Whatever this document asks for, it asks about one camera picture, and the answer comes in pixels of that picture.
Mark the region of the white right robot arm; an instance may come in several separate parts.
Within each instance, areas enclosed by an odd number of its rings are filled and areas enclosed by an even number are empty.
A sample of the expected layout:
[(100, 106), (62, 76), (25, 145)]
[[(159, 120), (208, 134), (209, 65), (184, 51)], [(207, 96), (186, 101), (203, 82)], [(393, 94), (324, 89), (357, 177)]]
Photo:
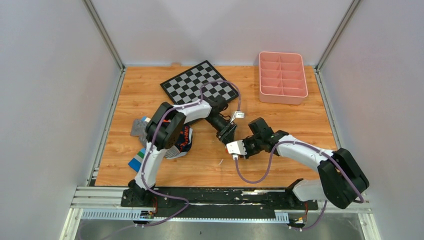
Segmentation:
[(245, 159), (265, 151), (270, 154), (269, 163), (274, 156), (289, 158), (318, 173), (318, 179), (300, 179), (289, 186), (285, 201), (290, 208), (312, 200), (329, 201), (340, 209), (365, 202), (362, 193), (370, 183), (349, 150), (313, 146), (285, 131), (273, 131), (261, 117), (248, 127), (252, 135), (242, 140)]

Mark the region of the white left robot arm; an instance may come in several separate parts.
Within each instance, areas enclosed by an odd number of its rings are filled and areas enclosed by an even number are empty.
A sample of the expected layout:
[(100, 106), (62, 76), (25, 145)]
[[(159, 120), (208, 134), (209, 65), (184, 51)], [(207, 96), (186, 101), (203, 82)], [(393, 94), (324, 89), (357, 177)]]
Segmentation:
[(205, 119), (217, 131), (216, 137), (221, 143), (232, 142), (237, 124), (221, 114), (227, 107), (228, 104), (218, 98), (198, 99), (183, 105), (163, 102), (145, 128), (145, 154), (138, 173), (123, 191), (121, 206), (146, 207), (152, 203), (159, 167), (186, 123)]

